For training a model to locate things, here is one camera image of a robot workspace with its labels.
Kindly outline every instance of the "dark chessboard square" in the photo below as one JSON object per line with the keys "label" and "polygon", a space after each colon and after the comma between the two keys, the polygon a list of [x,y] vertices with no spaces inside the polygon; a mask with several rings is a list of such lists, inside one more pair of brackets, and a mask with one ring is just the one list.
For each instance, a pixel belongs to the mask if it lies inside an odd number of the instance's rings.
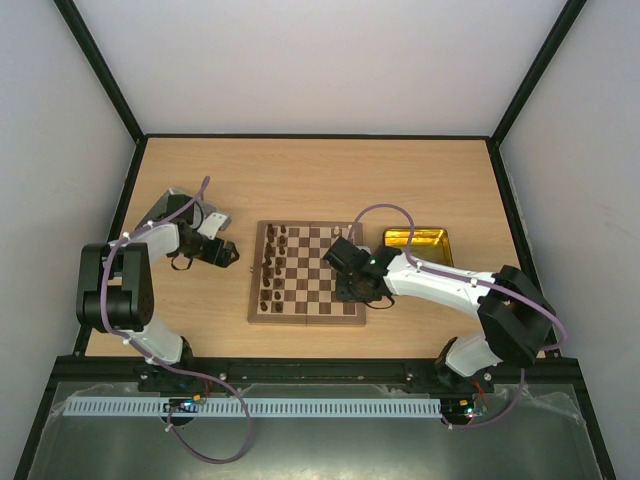
{"label": "dark chessboard square", "polygon": [[356,314],[356,304],[355,303],[343,303],[342,304],[342,313],[345,315],[355,315]]}

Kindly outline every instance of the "transparent plastic sheet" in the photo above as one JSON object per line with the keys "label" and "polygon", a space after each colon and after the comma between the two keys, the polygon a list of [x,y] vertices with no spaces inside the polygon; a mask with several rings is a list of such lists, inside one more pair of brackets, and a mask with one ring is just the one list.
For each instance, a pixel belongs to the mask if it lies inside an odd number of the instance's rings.
{"label": "transparent plastic sheet", "polygon": [[[497,386],[496,393],[488,394],[488,414],[502,411],[516,389]],[[156,396],[137,393],[135,384],[61,384],[30,479],[600,478],[570,385],[533,385],[511,414],[475,431],[447,431],[434,419],[258,418],[247,456],[224,467],[190,457],[153,417],[61,415],[60,402],[71,395],[102,394]],[[255,385],[242,394],[415,398],[371,385]],[[224,455],[237,450],[245,427],[243,418],[201,417],[180,428],[203,453]]]}

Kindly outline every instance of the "robotic arm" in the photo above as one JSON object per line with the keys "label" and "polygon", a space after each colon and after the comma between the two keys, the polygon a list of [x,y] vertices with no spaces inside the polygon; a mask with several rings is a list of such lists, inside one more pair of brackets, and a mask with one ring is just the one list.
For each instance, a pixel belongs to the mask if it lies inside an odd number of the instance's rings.
{"label": "robotic arm", "polygon": [[517,268],[498,273],[463,271],[426,261],[430,269],[470,278],[469,283],[421,271],[397,248],[380,246],[373,254],[344,238],[328,250],[324,260],[337,270],[337,296],[364,302],[411,295],[447,305],[477,318],[482,330],[451,339],[436,361],[439,380],[455,388],[465,378],[500,362],[526,368],[535,362],[551,322],[539,312],[474,282],[497,283],[555,313],[542,293]]}
{"label": "robotic arm", "polygon": [[[183,207],[191,197],[169,195],[166,208],[159,218],[171,215]],[[171,223],[144,232],[134,241],[122,246],[115,257],[109,285],[107,312],[111,327],[126,332],[147,352],[167,364],[175,364],[190,355],[187,341],[173,333],[154,314],[151,265],[160,258],[184,255],[189,269],[194,260],[201,260],[226,268],[240,258],[233,242],[217,238],[231,218],[211,205],[191,206]],[[76,297],[76,315],[82,325],[105,333],[100,315],[100,282],[104,274],[103,262],[111,244],[91,244],[82,249],[80,275]]]}

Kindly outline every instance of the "black frame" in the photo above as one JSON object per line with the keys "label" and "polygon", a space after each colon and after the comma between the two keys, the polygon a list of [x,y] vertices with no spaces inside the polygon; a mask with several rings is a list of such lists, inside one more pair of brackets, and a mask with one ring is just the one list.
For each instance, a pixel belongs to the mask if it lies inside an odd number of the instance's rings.
{"label": "black frame", "polygon": [[[540,286],[529,244],[520,220],[517,204],[500,154],[500,145],[578,17],[586,0],[568,0],[566,2],[491,137],[483,135],[144,134],[73,0],[54,0],[54,2],[94,69],[105,92],[113,102],[116,111],[120,115],[132,139],[136,143],[131,166],[109,230],[109,240],[117,238],[122,229],[124,217],[131,200],[149,138],[483,140],[487,145],[487,151],[489,152],[521,269],[536,286]],[[140,371],[145,365],[144,361],[140,358],[86,357],[85,351],[90,334],[89,329],[81,327],[73,354],[58,357],[56,360],[16,471],[16,479],[27,478],[58,383],[72,381],[140,382],[140,378],[136,372]],[[548,338],[548,342],[555,343],[555,336],[551,335]],[[306,377],[305,382],[307,383],[327,383],[327,379],[331,379],[332,383],[363,384],[363,380],[358,377],[364,376],[364,383],[387,384],[404,388],[408,391],[429,392],[437,398],[460,397],[460,394],[451,393],[443,389],[440,385],[429,383],[425,380],[428,378],[428,373],[433,370],[434,359],[314,360],[196,358],[195,362],[195,368],[199,371],[213,375],[219,375],[219,373],[225,372],[227,381],[237,386],[245,385],[251,381],[291,383],[294,377],[296,378],[296,382],[300,383],[301,380],[299,377],[301,375]],[[517,368],[498,365],[491,369],[491,373],[495,383],[518,383],[519,381],[519,370]],[[603,477],[609,480],[614,479],[615,473],[613,466],[609,459],[578,361],[562,358],[559,351],[548,352],[547,358],[539,360],[533,367],[527,370],[527,382],[532,384],[571,384],[573,386],[578,398],[580,410],[587,422],[587,429],[600,471]]]}

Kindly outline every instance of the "chessboard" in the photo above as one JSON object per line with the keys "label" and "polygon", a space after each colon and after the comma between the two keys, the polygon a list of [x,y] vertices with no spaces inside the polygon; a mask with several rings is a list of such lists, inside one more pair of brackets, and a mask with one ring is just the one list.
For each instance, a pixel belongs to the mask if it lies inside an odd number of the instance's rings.
{"label": "chessboard", "polygon": [[[348,222],[258,222],[249,322],[363,326],[365,305],[336,298],[336,271],[322,260],[349,228]],[[362,244],[360,224],[354,241]]]}

